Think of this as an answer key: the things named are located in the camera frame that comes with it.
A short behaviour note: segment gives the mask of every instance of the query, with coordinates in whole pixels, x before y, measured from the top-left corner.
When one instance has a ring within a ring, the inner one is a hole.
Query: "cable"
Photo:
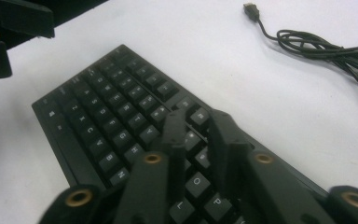
[[[263,35],[278,44],[284,50],[312,60],[323,60],[335,64],[358,82],[358,47],[344,49],[330,44],[321,37],[307,32],[280,30],[277,37],[267,34],[256,5],[243,5],[245,14],[260,25]]]

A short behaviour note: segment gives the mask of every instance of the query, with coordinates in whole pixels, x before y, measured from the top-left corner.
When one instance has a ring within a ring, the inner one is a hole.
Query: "black cable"
[[[277,41],[281,48],[286,51],[309,58],[312,60],[323,60],[335,64],[358,82],[358,47],[344,49],[330,44],[321,37],[307,32],[280,30],[277,37],[267,34],[256,5],[243,5],[246,15],[252,21],[256,21],[263,35],[273,41]]]

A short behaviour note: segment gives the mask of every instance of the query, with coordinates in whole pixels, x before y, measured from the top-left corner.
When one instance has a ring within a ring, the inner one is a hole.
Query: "keyboard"
[[[208,161],[211,108],[121,45],[32,105],[70,184],[122,188],[135,158],[160,136],[171,111],[186,113],[186,196],[169,208],[171,223],[245,223],[238,202],[219,196]],[[268,150],[247,133],[256,149]],[[325,191],[286,163],[314,195]]]

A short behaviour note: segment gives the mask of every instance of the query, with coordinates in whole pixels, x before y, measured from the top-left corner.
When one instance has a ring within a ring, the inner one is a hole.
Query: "space bar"
[[[82,146],[78,144],[72,132],[60,135],[56,138],[56,141],[69,166],[69,172],[75,179],[75,183],[69,183],[69,185],[90,184],[101,190],[106,189],[106,186],[101,181],[101,178],[90,163],[89,158],[84,154]]]

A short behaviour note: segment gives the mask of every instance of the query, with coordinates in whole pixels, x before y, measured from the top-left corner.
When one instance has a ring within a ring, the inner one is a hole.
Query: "white surface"
[[[225,110],[324,189],[358,187],[358,85],[288,56],[236,1],[112,0],[9,51],[0,80],[0,223],[36,223],[68,187],[31,103],[120,44]],[[254,1],[266,29],[358,46],[357,1]]]

